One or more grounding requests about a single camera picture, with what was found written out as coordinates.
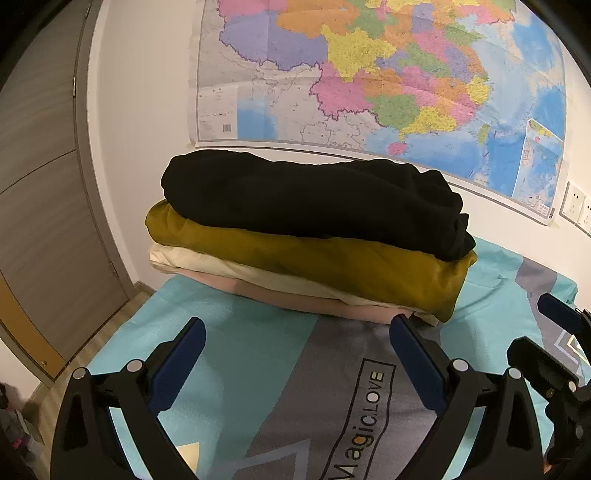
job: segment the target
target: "wooden floor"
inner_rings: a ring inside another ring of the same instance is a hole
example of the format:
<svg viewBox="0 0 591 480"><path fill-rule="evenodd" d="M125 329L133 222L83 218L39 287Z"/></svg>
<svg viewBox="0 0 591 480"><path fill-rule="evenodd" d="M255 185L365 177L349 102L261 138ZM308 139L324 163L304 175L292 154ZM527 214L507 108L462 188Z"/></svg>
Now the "wooden floor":
<svg viewBox="0 0 591 480"><path fill-rule="evenodd" d="M150 293L142 291L135 298L127 302L88 342L78 355L74 357L74 360L61 373L53 387L50 390L46 389L47 394L43 398L36 415L31 419L33 425L39 429L43 437L43 442L45 443L43 453L38 461L36 461L33 469L39 480L49 480L53 433L56 429L57 415L60 411L61 401L64 398L64 393L66 392L72 372L78 367L86 367L117 329L127 322L150 296Z"/></svg>

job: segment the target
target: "black folded sweater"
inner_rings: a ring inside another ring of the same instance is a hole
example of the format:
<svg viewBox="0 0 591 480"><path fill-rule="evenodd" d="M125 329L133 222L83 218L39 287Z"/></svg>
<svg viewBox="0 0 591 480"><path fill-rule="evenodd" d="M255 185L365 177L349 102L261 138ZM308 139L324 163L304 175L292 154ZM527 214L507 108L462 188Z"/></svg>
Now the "black folded sweater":
<svg viewBox="0 0 591 480"><path fill-rule="evenodd" d="M322 165L198 150L174 157L164 196L201 225L382 242L458 260L475 246L462 198L437 170L355 160Z"/></svg>

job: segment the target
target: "teal bedsheet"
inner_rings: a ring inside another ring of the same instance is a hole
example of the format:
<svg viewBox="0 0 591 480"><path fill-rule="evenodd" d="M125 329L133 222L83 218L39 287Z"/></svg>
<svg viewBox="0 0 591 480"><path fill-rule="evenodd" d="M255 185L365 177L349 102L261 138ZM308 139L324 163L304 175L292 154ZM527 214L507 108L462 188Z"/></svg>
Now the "teal bedsheet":
<svg viewBox="0 0 591 480"><path fill-rule="evenodd" d="M423 335L450 358L495 373L506 370L512 340L528 336L588 380L576 341L535 306L548 291L573 304L575 283L480 239L476 252L453 318L437 328L420 325ZM180 275L115 333L90 371L117 371L130 359L147 358L192 316L205 322L206 346L159 419L175 445L199 443L201 480L344 475L339 465L352 465L348 448L367 406L376 408L375 432L354 459L355 478L395 478L434 420L400 367L387 326L283 310ZM533 397L546 447L551 424L544 400ZM473 415L448 478L461 471L481 416ZM113 419L134 472L149 478L118 410Z"/></svg>

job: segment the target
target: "screw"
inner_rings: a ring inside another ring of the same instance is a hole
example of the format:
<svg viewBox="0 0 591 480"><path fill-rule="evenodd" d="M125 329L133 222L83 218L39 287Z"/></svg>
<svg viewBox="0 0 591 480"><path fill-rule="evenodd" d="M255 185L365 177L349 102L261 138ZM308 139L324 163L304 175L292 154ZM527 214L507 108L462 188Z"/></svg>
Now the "screw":
<svg viewBox="0 0 591 480"><path fill-rule="evenodd" d="M455 368L459 372L466 372L469 367L468 362L466 362L465 360L462 360L461 358L454 360L452 365L453 365L453 368Z"/></svg>
<svg viewBox="0 0 591 480"><path fill-rule="evenodd" d="M144 363L141 360L132 360L131 362L129 362L127 364L127 371L128 372L139 372L140 370L142 370L142 367L144 366Z"/></svg>
<svg viewBox="0 0 591 480"><path fill-rule="evenodd" d="M86 368L83 368L83 367L76 368L76 370L74 370L74 373L72 373L72 377L74 377L76 380L84 378L85 375L86 375Z"/></svg>
<svg viewBox="0 0 591 480"><path fill-rule="evenodd" d="M519 380L521 378L521 372L516 368L511 367L509 369L509 376L515 380Z"/></svg>

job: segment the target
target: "door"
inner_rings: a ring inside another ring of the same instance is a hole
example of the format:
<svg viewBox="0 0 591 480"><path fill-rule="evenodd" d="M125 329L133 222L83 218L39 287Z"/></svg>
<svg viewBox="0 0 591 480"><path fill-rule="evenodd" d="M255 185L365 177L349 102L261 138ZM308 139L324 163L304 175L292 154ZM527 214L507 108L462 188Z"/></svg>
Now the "door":
<svg viewBox="0 0 591 480"><path fill-rule="evenodd" d="M76 152L0 194L0 225L7 285L41 335L69 360L127 301L90 214Z"/></svg>
<svg viewBox="0 0 591 480"><path fill-rule="evenodd" d="M36 36L0 91L0 192L76 148L74 66L89 0L74 0Z"/></svg>

